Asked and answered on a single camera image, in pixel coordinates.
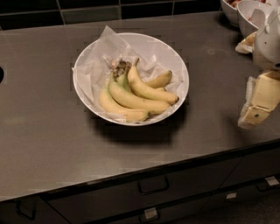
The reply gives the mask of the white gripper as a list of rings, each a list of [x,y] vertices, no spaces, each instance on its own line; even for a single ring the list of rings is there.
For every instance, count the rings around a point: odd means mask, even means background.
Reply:
[[[257,78],[249,77],[246,102],[238,120],[238,126],[249,129],[261,124],[280,102],[280,6],[269,14],[257,32],[252,32],[235,50],[253,53],[253,61],[264,70]]]

